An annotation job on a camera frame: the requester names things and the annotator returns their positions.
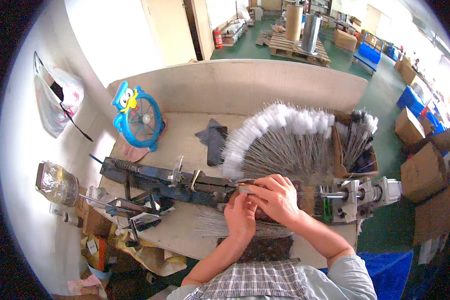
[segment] blue cartoon toy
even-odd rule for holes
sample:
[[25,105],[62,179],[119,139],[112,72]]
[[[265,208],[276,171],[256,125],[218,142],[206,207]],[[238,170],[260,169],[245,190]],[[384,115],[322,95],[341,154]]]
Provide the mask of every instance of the blue cartoon toy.
[[140,86],[129,88],[123,81],[113,98],[112,105],[118,110],[113,126],[125,140],[137,148],[157,148],[157,139],[165,127],[160,109],[154,98],[145,93]]

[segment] black strap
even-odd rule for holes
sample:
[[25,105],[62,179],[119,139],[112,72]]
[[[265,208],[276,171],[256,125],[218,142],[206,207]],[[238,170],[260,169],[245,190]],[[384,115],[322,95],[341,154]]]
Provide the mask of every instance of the black strap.
[[86,133],[84,133],[82,131],[82,129],[80,129],[80,127],[77,126],[77,124],[75,124],[75,122],[73,121],[72,117],[70,116],[69,112],[63,108],[62,106],[62,102],[63,100],[60,102],[60,107],[63,109],[63,112],[66,114],[66,116],[70,119],[70,121],[72,122],[73,125],[75,125],[75,127],[77,127],[77,129],[81,132],[81,134],[86,137],[90,142],[93,142],[92,138],[90,136],[88,136]]
[[[38,60],[38,62],[39,62],[42,66],[44,66],[44,63],[42,62],[42,60],[41,60],[40,57],[38,56],[37,51],[34,51],[34,52],[33,52],[33,59],[34,59],[34,62],[35,62],[35,71],[36,71],[36,73],[38,73],[38,69],[37,69],[37,60]],[[63,99],[60,99],[60,100],[61,100],[61,101],[60,101],[60,107],[62,108],[62,110],[63,110],[63,112],[65,113],[65,115],[70,119],[70,121],[72,122],[72,124],[75,125],[75,127],[77,127],[77,129],[81,132],[81,134],[82,134],[84,137],[86,137],[90,142],[93,142],[92,138],[91,138],[90,136],[88,136],[86,133],[84,133],[84,132],[82,131],[82,129],[80,129],[80,127],[77,126],[77,124],[75,124],[75,122],[73,121],[73,119],[72,119],[72,117],[70,116],[69,112],[68,112],[66,109],[63,108],[63,105],[62,105]]]
[[42,62],[42,60],[40,59],[40,57],[38,56],[37,51],[33,52],[33,62],[35,63],[35,71],[36,73],[38,73],[38,69],[37,69],[37,60],[38,62],[43,66],[44,63]]

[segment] fire extinguisher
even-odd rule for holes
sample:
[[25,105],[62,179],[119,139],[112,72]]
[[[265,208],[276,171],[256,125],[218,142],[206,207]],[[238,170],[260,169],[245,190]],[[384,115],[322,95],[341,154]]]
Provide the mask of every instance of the fire extinguisher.
[[223,43],[222,43],[222,30],[220,28],[216,28],[213,31],[213,35],[215,36],[215,47],[217,49],[222,49],[223,48]]

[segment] plaid shirt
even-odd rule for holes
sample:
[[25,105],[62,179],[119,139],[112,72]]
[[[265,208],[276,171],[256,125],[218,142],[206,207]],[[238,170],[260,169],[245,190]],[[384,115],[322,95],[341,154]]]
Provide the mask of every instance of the plaid shirt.
[[305,299],[297,272],[298,259],[234,263],[208,283],[198,286],[184,300],[278,296]]

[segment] wooden pallet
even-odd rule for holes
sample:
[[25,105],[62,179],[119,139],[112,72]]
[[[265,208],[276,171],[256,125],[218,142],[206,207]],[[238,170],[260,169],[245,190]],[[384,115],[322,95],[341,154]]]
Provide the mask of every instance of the wooden pallet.
[[317,55],[307,54],[300,49],[296,44],[298,42],[290,41],[285,38],[285,33],[273,33],[270,41],[271,55],[286,57],[296,61],[311,63],[321,67],[330,68],[330,58],[325,51],[324,45],[320,39],[317,38]]

